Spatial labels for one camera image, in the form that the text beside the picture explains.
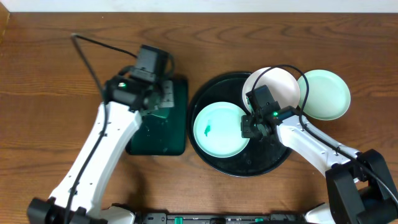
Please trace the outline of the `pale green plate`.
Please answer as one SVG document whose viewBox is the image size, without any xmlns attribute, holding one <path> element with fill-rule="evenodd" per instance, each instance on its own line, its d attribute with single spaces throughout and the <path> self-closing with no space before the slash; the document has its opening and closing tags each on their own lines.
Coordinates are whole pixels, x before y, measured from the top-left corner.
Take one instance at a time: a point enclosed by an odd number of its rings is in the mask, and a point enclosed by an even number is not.
<svg viewBox="0 0 398 224">
<path fill-rule="evenodd" d="M 328 70 L 311 70 L 305 73 L 309 94 L 303 112 L 307 117 L 330 121 L 343 116 L 351 103 L 347 84 L 337 74 Z"/>
<path fill-rule="evenodd" d="M 241 134 L 241 118 L 246 113 L 237 105 L 216 102 L 204 107 L 193 125 L 193 135 L 206 154 L 227 158 L 239 154 L 249 143 Z"/>
</svg>

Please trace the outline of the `pale green plate front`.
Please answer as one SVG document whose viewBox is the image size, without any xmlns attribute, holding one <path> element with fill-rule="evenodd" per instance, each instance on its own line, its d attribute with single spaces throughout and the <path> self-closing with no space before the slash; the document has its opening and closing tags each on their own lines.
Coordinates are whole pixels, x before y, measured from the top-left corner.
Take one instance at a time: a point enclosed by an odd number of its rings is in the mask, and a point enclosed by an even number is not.
<svg viewBox="0 0 398 224">
<path fill-rule="evenodd" d="M 227 158 L 239 154 L 249 143 L 241 134 L 241 118 L 246 113 L 237 105 L 216 102 L 204 107 L 193 125 L 193 135 L 206 154 Z"/>
</svg>

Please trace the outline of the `green scrubbing sponge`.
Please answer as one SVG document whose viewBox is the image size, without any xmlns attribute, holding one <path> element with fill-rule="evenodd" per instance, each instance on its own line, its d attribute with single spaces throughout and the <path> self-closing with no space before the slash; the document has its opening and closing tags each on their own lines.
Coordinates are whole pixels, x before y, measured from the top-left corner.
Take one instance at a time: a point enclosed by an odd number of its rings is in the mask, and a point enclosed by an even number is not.
<svg viewBox="0 0 398 224">
<path fill-rule="evenodd" d="M 158 118 L 166 119 L 170 114 L 170 108 L 157 108 L 156 110 L 148 110 L 147 115 L 156 116 Z"/>
</svg>

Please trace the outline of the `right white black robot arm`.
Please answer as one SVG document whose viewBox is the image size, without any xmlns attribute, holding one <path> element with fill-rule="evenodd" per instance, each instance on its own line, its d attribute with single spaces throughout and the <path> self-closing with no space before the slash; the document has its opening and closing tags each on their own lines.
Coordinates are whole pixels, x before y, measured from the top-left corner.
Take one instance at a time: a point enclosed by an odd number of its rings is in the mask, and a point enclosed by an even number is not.
<svg viewBox="0 0 398 224">
<path fill-rule="evenodd" d="M 397 219 L 397 189 L 383 156 L 339 143 L 284 108 L 269 116 L 244 115 L 244 138 L 274 137 L 299 153 L 326 179 L 328 202 L 307 211 L 307 223 L 390 223 Z"/>
</svg>

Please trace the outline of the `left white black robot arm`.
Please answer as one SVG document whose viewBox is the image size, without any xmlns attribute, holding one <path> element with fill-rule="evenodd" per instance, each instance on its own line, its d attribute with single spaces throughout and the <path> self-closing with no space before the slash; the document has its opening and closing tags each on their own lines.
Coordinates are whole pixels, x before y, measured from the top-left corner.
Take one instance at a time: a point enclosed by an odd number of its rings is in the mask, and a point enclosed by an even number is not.
<svg viewBox="0 0 398 224">
<path fill-rule="evenodd" d="M 104 191 L 142 117 L 174 106 L 174 87 L 171 80 L 116 75 L 102 96 L 93 128 L 67 175 L 47 200 L 34 198 L 29 204 L 30 223 L 134 223 L 136 215 L 127 208 L 101 208 Z"/>
</svg>

